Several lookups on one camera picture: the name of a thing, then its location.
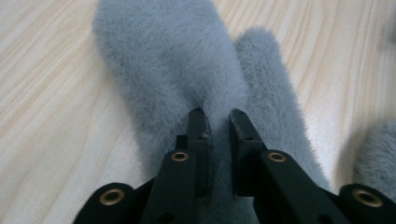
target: light wood grain surface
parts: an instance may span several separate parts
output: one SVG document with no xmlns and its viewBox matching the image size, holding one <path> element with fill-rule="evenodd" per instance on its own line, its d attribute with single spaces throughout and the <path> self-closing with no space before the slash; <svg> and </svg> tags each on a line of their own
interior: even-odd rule
<svg viewBox="0 0 396 224">
<path fill-rule="evenodd" d="M 230 35 L 272 30 L 334 190 L 373 127 L 396 119 L 396 1 L 226 1 Z M 95 0 L 0 2 L 0 222 L 70 223 L 97 188 L 148 178 L 93 43 Z"/>
</svg>

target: robotic claw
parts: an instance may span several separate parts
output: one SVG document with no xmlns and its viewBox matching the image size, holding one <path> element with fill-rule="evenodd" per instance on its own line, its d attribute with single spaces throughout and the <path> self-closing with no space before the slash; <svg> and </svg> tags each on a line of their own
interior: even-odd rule
<svg viewBox="0 0 396 224">
<path fill-rule="evenodd" d="M 287 153 L 267 149 L 248 115 L 230 116 L 233 193 L 254 197 L 260 223 L 396 223 L 396 204 L 375 189 L 352 184 L 339 195 L 321 189 Z M 210 127 L 202 109 L 189 114 L 158 175 L 138 189 L 99 188 L 75 224 L 195 223 L 195 205 L 210 195 Z"/>
</svg>

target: gray fur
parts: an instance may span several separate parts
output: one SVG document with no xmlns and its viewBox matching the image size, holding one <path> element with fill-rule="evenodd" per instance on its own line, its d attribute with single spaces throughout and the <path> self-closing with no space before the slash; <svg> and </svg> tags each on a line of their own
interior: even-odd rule
<svg viewBox="0 0 396 224">
<path fill-rule="evenodd" d="M 198 208 L 199 223 L 257 222 L 251 200 L 232 195 L 228 117 L 233 108 L 248 112 L 269 147 L 293 156 L 301 151 L 304 159 L 299 162 L 327 186 L 309 151 L 271 35 L 247 33 L 238 41 L 237 53 L 209 0 L 101 0 L 93 29 L 130 107 L 147 176 L 158 172 L 176 135 L 186 133 L 189 111 L 201 107 L 207 114 L 214 140 L 213 189 L 210 204 Z"/>
<path fill-rule="evenodd" d="M 358 152 L 354 181 L 396 202 L 396 120 L 378 126 Z"/>
<path fill-rule="evenodd" d="M 329 189 L 305 136 L 304 120 L 275 38 L 263 29 L 252 29 L 239 38 L 236 49 L 248 84 L 247 114 L 262 141 L 268 148 L 289 153 L 317 185 Z"/>
</svg>

